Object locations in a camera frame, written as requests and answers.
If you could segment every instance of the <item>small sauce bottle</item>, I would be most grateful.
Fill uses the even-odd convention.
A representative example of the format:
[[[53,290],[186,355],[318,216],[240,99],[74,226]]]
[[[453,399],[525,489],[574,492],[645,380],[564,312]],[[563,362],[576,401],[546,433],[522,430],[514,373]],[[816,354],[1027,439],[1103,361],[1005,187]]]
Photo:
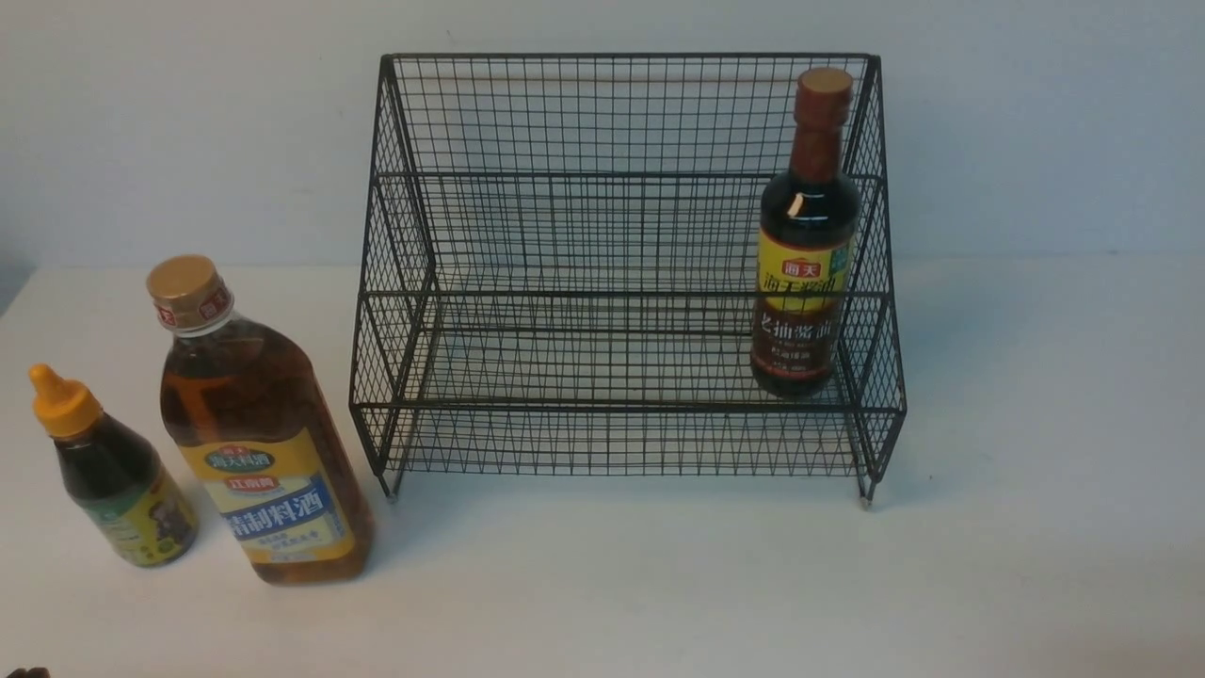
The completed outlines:
[[[163,423],[270,584],[357,577],[372,514],[305,353],[246,318],[213,261],[167,259],[147,277],[172,332]]]
[[[87,387],[45,365],[29,371],[34,414],[54,441],[67,494],[130,565],[182,556],[196,517],[146,438],[105,414]]]

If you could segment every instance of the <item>dark glass bottle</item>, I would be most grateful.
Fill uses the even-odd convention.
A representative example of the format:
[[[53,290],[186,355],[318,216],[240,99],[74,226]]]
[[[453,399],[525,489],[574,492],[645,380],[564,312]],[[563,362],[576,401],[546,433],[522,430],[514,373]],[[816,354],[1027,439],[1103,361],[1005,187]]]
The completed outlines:
[[[164,426],[261,579],[358,576],[374,525],[313,367],[275,329],[242,317],[213,261],[169,259],[147,288],[174,338]]]
[[[833,377],[840,291],[852,263],[858,190],[841,173],[841,125],[853,78],[839,69],[799,77],[789,167],[762,193],[753,378],[787,400],[822,391]]]

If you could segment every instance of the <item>red logo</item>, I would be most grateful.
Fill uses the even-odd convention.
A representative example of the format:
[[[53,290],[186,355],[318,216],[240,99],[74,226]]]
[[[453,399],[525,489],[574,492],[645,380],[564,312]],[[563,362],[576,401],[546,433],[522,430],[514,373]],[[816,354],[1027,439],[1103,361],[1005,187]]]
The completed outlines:
[[[201,313],[202,319],[213,319],[222,314],[229,305],[230,294],[228,294],[224,288],[218,287],[207,299],[201,301],[201,306],[198,311]]]
[[[243,476],[240,478],[227,478],[227,488],[235,493],[270,493],[281,487],[271,476]]]
[[[159,311],[159,322],[167,326],[176,326],[176,313],[163,306],[155,306],[154,309]]]
[[[821,263],[807,259],[787,259],[782,261],[782,275],[790,277],[819,277]]]

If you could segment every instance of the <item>two-tier wire rack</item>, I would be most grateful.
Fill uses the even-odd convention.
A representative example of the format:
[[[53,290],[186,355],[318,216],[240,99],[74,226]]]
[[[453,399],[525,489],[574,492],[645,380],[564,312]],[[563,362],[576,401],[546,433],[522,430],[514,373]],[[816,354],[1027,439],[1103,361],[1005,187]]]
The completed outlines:
[[[795,78],[856,78],[862,191],[835,378],[748,366],[758,199]],[[906,413],[869,54],[393,54],[381,60],[351,409],[407,471],[841,476],[864,505]]]

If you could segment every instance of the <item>soy sauce bottle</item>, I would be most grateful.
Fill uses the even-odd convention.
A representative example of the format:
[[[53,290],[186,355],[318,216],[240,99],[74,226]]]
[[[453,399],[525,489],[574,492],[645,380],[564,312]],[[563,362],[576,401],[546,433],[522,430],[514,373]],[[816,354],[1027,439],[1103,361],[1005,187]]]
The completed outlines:
[[[193,546],[196,515],[146,438],[105,414],[87,387],[29,371],[34,414],[54,441],[67,495],[130,565],[166,565]]]
[[[841,172],[853,78],[812,69],[798,86],[790,164],[762,193],[757,284],[781,295],[754,302],[750,355],[757,383],[784,400],[815,396],[833,377],[860,208],[858,189]]]

